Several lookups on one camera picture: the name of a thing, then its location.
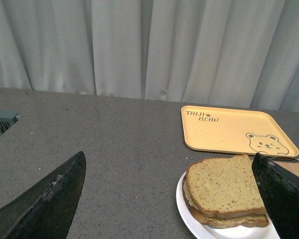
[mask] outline curtain fold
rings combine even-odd
[[[299,112],[299,0],[0,0],[0,87]]]

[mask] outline yellow tray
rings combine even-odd
[[[296,157],[299,150],[264,112],[184,106],[181,109],[185,143],[199,151],[257,152],[266,156]]]

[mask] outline speckled countertop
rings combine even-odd
[[[188,165],[186,103],[0,88],[20,120],[0,137],[0,208],[82,150],[87,171],[69,231],[77,238],[194,238],[176,205]],[[299,113],[264,111],[299,149]]]

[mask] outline bear logo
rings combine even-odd
[[[267,136],[255,135],[253,133],[247,133],[246,137],[249,139],[249,146],[252,150],[259,153],[266,153],[271,155],[284,154],[287,155],[289,150],[284,147],[279,139],[268,134]]]

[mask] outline bread slice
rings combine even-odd
[[[190,201],[188,190],[186,188],[186,177],[184,177],[183,180],[183,197],[184,201],[186,203],[186,206],[189,210],[189,212],[192,214],[192,216],[200,223],[209,225],[213,228],[232,228],[239,225],[245,226],[245,227],[261,227],[264,228],[269,225],[268,218],[265,214],[249,214],[245,216],[239,216],[239,217],[233,217],[233,218],[209,218],[201,213],[199,213],[195,207],[193,206],[192,202]]]
[[[247,154],[191,164],[186,185],[196,210],[209,218],[265,214],[251,166]]]

